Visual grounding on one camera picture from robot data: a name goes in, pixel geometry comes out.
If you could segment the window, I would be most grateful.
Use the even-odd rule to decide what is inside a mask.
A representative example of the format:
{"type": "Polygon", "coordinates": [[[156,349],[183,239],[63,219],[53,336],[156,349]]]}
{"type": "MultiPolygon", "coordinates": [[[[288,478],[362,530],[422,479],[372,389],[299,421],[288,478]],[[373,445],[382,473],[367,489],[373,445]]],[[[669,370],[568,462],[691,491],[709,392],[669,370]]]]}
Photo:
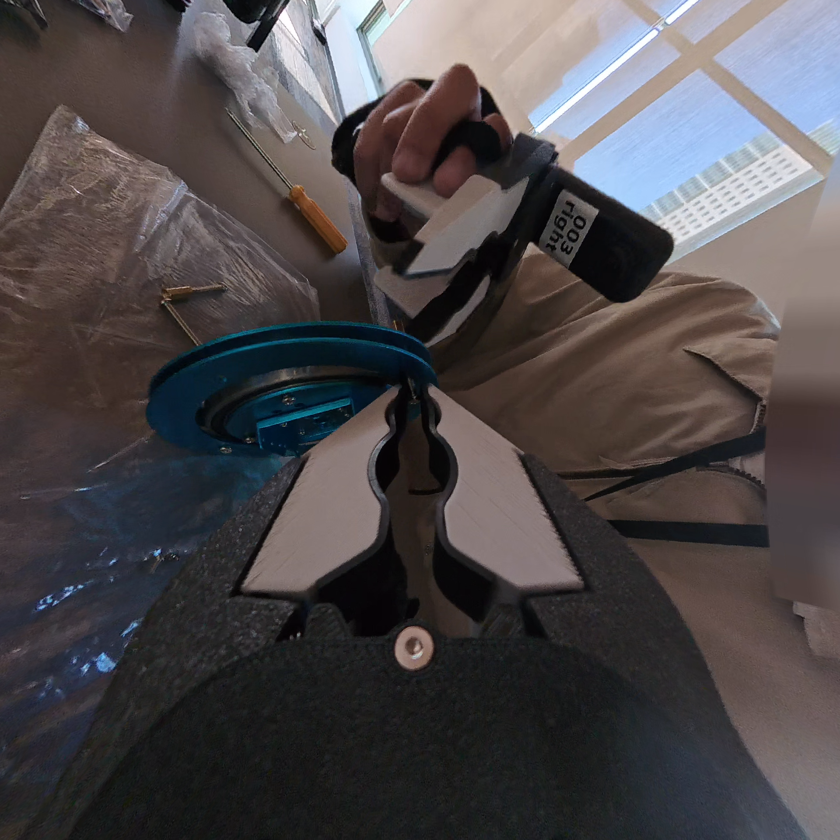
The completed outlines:
{"type": "Polygon", "coordinates": [[[370,2],[386,90],[468,65],[514,131],[668,230],[683,256],[827,178],[838,1],[370,2]]]}

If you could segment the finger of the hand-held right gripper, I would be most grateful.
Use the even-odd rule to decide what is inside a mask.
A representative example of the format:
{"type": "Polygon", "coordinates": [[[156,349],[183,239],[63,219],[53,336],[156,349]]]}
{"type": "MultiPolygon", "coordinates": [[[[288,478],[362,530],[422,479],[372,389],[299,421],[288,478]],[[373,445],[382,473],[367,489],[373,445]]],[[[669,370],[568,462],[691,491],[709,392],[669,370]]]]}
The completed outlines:
{"type": "Polygon", "coordinates": [[[448,273],[482,246],[488,237],[505,232],[515,216],[529,178],[510,187],[487,177],[470,177],[450,198],[430,185],[402,184],[405,209],[425,219],[402,254],[402,276],[448,273]]]}
{"type": "Polygon", "coordinates": [[[419,294],[419,310],[408,318],[408,335],[430,345],[449,324],[468,319],[487,293],[508,282],[520,260],[520,246],[491,241],[444,274],[409,280],[419,294]]]}

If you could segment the black hard case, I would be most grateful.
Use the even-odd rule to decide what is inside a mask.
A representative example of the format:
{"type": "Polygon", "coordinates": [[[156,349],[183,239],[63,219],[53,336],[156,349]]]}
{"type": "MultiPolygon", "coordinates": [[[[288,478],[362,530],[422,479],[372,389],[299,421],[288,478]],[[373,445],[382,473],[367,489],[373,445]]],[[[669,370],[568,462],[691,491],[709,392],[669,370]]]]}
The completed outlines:
{"type": "Polygon", "coordinates": [[[265,44],[270,32],[290,1],[224,1],[228,10],[243,24],[257,24],[246,42],[255,53],[265,44]]]}

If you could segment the small crumpled clear bag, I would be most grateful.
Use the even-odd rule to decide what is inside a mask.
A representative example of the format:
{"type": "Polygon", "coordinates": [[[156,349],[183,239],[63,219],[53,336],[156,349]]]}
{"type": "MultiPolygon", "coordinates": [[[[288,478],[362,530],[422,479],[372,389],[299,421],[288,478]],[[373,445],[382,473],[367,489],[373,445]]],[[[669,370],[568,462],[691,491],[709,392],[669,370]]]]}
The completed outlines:
{"type": "Polygon", "coordinates": [[[256,54],[246,46],[234,44],[225,16],[198,14],[192,43],[197,58],[232,92],[250,128],[270,130],[284,144],[298,137],[295,125],[277,99],[277,73],[272,68],[255,68],[256,54]]]}

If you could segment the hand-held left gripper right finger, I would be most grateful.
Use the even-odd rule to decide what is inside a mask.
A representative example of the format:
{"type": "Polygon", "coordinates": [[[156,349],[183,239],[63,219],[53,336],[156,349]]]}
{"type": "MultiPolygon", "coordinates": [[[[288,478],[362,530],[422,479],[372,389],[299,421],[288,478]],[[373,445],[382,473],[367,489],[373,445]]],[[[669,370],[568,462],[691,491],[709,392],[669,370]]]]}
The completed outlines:
{"type": "Polygon", "coordinates": [[[439,508],[443,548],[502,595],[583,590],[560,533],[522,461],[522,451],[444,394],[427,388],[452,480],[439,508]]]}

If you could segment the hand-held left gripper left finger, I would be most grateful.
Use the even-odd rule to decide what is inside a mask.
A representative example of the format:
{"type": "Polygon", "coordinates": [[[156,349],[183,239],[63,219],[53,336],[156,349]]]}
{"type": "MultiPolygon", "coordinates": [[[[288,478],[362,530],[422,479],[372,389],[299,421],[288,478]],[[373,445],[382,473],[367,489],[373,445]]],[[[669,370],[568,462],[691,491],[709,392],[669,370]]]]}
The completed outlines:
{"type": "Polygon", "coordinates": [[[381,548],[399,470],[401,389],[312,448],[241,584],[247,595],[314,597],[381,548]]]}

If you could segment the blue disc bearing assembly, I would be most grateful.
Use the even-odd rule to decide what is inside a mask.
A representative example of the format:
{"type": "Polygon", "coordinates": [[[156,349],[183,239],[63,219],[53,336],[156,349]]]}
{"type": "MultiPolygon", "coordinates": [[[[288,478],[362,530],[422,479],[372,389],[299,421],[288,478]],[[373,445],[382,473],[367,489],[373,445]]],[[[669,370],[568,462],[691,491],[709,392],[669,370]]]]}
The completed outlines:
{"type": "Polygon", "coordinates": [[[361,322],[288,322],[196,346],[149,385],[146,418],[206,455],[298,458],[393,387],[437,385],[424,343],[361,322]]]}

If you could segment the orange handled screwdriver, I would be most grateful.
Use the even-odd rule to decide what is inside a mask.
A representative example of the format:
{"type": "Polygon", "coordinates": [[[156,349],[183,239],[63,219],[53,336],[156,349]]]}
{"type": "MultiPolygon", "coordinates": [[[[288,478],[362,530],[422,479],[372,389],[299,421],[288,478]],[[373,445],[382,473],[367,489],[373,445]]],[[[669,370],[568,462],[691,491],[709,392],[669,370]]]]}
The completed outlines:
{"type": "Polygon", "coordinates": [[[281,183],[286,187],[288,201],[297,207],[300,214],[320,236],[324,243],[331,249],[333,254],[339,255],[344,252],[348,246],[347,238],[340,232],[331,218],[324,213],[320,205],[310,198],[302,185],[292,183],[292,181],[262,148],[254,135],[246,128],[242,120],[235,113],[233,113],[229,108],[226,108],[225,112],[233,125],[245,137],[247,142],[262,159],[262,161],[266,163],[274,175],[279,178],[281,183]]]}

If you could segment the clear plastic bag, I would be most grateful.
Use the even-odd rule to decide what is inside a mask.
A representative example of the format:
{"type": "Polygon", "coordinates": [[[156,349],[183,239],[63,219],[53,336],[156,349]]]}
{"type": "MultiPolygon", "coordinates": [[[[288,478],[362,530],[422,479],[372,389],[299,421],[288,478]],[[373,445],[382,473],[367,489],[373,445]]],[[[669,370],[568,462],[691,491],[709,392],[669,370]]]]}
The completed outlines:
{"type": "Polygon", "coordinates": [[[145,419],[190,342],[366,318],[355,257],[317,280],[162,165],[53,112],[2,209],[2,838],[78,750],[125,648],[172,576],[280,467],[196,454],[145,419]]]}

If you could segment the person's right forearm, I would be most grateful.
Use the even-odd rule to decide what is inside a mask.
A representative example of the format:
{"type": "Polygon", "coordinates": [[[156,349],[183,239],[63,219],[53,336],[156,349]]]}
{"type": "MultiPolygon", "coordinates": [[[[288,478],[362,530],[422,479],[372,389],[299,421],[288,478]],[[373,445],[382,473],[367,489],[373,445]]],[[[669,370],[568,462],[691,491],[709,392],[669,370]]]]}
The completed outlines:
{"type": "Polygon", "coordinates": [[[669,270],[611,303],[530,248],[432,355],[443,391],[522,451],[614,477],[762,426],[779,332],[732,281],[669,270]]]}

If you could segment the person's right hand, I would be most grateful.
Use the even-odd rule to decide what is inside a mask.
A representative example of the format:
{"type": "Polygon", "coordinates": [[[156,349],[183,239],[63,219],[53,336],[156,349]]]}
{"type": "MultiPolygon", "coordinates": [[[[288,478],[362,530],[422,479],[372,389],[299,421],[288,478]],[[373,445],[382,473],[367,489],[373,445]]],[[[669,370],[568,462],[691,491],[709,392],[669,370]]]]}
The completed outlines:
{"type": "Polygon", "coordinates": [[[384,173],[407,184],[431,181],[448,198],[475,173],[475,154],[460,146],[440,163],[434,160],[447,133],[463,121],[480,122],[496,133],[505,151],[512,135],[499,113],[481,114],[482,93],[472,69],[456,64],[426,91],[407,80],[394,87],[371,112],[353,151],[356,185],[364,209],[386,224],[403,221],[402,202],[382,186],[384,173]]]}

